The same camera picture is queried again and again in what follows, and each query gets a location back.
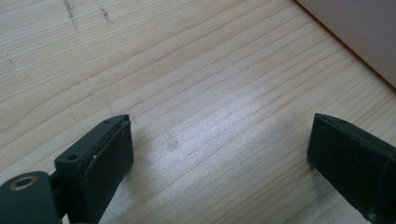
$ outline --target wood grain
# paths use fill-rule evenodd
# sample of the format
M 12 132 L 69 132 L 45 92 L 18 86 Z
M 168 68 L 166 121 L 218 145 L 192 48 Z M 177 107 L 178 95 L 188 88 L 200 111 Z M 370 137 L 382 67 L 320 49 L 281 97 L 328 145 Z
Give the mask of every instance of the wood grain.
M 0 1 L 0 182 L 132 118 L 102 223 L 364 223 L 306 162 L 316 112 L 396 145 L 396 97 L 291 0 Z

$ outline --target clamp jaw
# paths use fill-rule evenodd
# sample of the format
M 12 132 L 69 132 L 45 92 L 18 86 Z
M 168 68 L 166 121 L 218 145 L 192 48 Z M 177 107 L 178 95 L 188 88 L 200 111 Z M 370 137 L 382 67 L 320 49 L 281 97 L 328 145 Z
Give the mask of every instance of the clamp jaw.
M 0 223 L 98 223 L 134 161 L 128 115 L 106 119 L 55 159 L 56 171 L 15 176 L 0 188 Z
M 396 147 L 342 119 L 316 114 L 308 161 L 372 223 L 396 223 Z

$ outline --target small hole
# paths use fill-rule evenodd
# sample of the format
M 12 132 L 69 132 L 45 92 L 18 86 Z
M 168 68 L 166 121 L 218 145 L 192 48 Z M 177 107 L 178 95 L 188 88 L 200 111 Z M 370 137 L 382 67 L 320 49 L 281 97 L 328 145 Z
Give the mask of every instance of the small hole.
M 36 181 L 37 181 L 37 177 L 33 175 L 25 176 L 12 182 L 12 184 L 9 187 L 12 190 L 26 189 L 32 186 Z
M 70 155 L 67 157 L 68 160 L 73 161 L 77 158 L 77 155 Z

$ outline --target stain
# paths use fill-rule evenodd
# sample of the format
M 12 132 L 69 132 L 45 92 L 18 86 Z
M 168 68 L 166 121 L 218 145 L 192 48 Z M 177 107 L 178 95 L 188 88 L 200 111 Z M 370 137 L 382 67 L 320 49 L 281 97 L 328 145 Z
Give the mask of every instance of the stain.
M 102 10 L 103 18 L 105 18 L 105 20 L 107 21 L 107 24 L 113 23 L 113 21 L 111 21 L 110 18 L 108 17 L 108 13 L 105 11 L 105 9 L 102 7 L 100 9 Z
M 98 79 L 96 79 L 96 84 L 98 85 L 102 85 L 105 82 L 107 82 L 107 78 L 99 77 Z
M 175 138 L 173 135 L 171 135 L 171 134 L 168 134 L 167 149 L 168 149 L 169 151 L 173 151 L 173 150 L 178 149 L 178 141 L 177 141 L 176 138 Z
M 95 93 L 93 91 L 89 91 L 89 95 L 90 95 L 90 99 L 95 102 L 96 101 L 95 100 Z
M 69 2 L 69 0 L 64 0 L 64 5 L 66 6 L 67 13 L 69 14 L 69 19 L 73 23 L 73 27 L 77 30 L 77 26 L 74 22 L 75 14 L 74 9 L 75 7 Z

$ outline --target scratch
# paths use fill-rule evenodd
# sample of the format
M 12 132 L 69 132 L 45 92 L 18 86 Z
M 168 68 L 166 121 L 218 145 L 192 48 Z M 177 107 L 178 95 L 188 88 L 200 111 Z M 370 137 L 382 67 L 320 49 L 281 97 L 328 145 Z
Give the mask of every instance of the scratch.
M 74 9 L 75 9 L 75 7 L 72 4 L 70 4 L 69 0 L 64 0 L 64 5 L 66 6 L 67 13 L 69 14 L 69 19 L 73 23 L 73 27 L 75 28 L 75 30 L 77 30 L 76 24 L 74 22 L 74 18 L 75 18 Z
M 107 23 L 113 23 L 113 21 L 110 20 L 110 18 L 108 17 L 108 13 L 105 11 L 104 8 L 100 8 L 103 12 L 103 18 L 105 18 L 105 20 L 107 21 Z

